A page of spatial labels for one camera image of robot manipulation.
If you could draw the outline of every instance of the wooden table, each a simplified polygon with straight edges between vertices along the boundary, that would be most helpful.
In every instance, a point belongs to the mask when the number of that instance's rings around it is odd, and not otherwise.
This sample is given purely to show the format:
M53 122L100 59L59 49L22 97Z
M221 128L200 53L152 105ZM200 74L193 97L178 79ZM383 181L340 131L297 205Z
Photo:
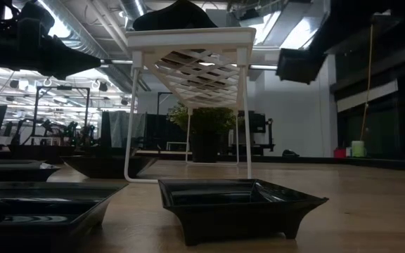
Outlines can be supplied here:
M238 169L186 167L185 162L159 161L141 176L236 179L246 178L246 168L241 163ZM330 200L306 215L296 240L277 235L186 247L179 220L162 208L158 185L131 183L114 196L103 228L93 230L79 252L405 253L405 171L333 164L254 163L253 178ZM87 179L64 168L49 181L116 180Z

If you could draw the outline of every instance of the yellow cable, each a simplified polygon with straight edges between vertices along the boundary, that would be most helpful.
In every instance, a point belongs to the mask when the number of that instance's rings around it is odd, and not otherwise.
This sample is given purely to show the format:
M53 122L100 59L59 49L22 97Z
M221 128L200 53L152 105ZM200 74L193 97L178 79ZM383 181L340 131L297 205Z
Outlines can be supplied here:
M368 57L368 88L366 89L366 100L365 100L365 109L364 109L364 118L362 119L362 130L360 132L360 141L364 137L365 131L365 121L366 121L366 111L368 109L368 96L370 95L370 85L371 85L371 59L373 55L373 24L370 27L370 55Z

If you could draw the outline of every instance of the ceiling duct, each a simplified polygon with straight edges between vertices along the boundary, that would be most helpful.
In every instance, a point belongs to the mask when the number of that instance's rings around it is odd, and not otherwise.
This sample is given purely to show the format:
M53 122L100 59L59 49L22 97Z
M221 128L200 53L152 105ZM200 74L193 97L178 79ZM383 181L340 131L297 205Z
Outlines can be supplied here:
M13 5L17 8L22 8L26 2L28 1L13 0ZM49 8L49 11L57 16L57 18L63 22L64 26L71 31L70 36L64 40L66 46L100 59L110 58L98 42L96 42L96 40L82 26L81 22L71 14L68 8L65 7L60 0L43 0L42 2ZM131 79L124 73L124 70L121 71L118 66L109 65L105 68L98 68L98 71L106 74L110 78L110 81L122 92L131 93L132 84L119 82L119 80Z
M119 0L121 9L123 10L126 19L125 28L131 28L135 19L147 13L146 5L143 0Z

